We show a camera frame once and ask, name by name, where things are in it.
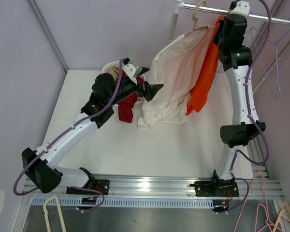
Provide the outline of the beige t shirt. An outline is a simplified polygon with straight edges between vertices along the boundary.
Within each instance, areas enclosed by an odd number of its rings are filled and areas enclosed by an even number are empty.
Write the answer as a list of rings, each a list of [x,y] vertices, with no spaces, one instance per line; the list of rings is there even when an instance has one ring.
[[[111,66],[109,68],[106,68],[103,72],[111,74],[113,79],[116,80],[119,76],[119,65],[115,65],[115,66]],[[139,76],[138,80],[144,82],[145,81],[144,76],[143,75]],[[142,101],[144,101],[144,98],[138,97],[136,103],[142,102]]]

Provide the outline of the orange t shirt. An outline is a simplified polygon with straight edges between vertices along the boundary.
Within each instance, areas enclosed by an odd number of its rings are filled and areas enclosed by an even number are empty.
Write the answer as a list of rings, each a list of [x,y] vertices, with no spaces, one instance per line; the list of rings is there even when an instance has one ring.
[[[224,15],[220,15],[216,20],[214,32],[207,49],[203,65],[195,86],[190,90],[191,98],[187,103],[187,113],[190,115],[193,111],[199,113],[205,106],[208,93],[212,86],[218,68],[218,46],[213,42],[218,31],[220,20],[224,19]]]

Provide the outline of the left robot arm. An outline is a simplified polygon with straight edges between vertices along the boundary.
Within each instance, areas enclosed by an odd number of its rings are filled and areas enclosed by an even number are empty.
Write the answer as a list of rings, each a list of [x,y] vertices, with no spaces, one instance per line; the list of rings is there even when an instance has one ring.
[[[96,184],[95,176],[86,168],[61,168],[59,163],[85,137],[100,129],[114,114],[113,106],[132,94],[151,101],[163,88],[162,84],[140,82],[138,77],[149,68],[135,68],[126,64],[119,70],[117,80],[109,73],[95,78],[89,101],[81,108],[73,122],[56,138],[35,150],[26,148],[21,156],[24,174],[42,193],[57,187],[67,188],[68,194],[89,194]]]

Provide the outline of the dark red t shirt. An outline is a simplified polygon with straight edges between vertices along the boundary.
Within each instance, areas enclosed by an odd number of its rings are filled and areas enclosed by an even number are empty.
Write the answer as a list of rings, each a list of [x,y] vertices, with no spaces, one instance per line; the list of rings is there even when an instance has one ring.
[[[133,93],[118,103],[118,119],[122,122],[132,123],[133,107],[139,98],[137,93]]]

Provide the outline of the blue hanger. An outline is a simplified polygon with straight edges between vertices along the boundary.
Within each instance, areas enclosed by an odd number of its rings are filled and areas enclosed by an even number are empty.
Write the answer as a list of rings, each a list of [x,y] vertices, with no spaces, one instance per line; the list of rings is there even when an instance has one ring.
[[[288,29],[288,31],[278,40],[277,44],[276,44],[276,49],[278,48],[278,46],[280,45],[281,42],[284,41],[284,38],[289,35],[290,33],[290,28]],[[278,54],[277,53],[277,50],[275,51],[275,59],[276,59],[276,62],[280,62],[284,57],[285,55],[289,52],[290,50],[290,39],[285,43],[285,46],[281,49],[280,53]]]
[[[265,33],[261,33],[255,27],[251,27],[249,29],[249,36],[252,39],[253,51],[257,54],[261,49],[261,44],[258,44],[258,42],[264,42]],[[261,67],[262,75],[253,88],[254,93],[257,92],[264,82],[267,82],[274,98],[279,99],[281,97],[279,62],[283,57],[279,54],[279,46],[285,36],[282,35],[276,40],[269,39],[263,52],[258,57],[257,61]]]

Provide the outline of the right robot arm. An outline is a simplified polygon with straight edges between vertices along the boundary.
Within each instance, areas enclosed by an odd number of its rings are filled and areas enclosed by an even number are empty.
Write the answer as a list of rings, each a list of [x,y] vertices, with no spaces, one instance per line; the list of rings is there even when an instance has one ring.
[[[232,124],[221,126],[223,142],[218,167],[211,178],[210,189],[214,196],[226,196],[231,192],[238,197],[235,177],[232,176],[237,161],[249,141],[265,130],[265,123],[259,121],[255,111],[251,76],[248,69],[252,63],[250,48],[243,45],[247,20],[239,14],[229,14],[219,21],[214,43],[218,46],[219,61],[229,81],[232,96]]]

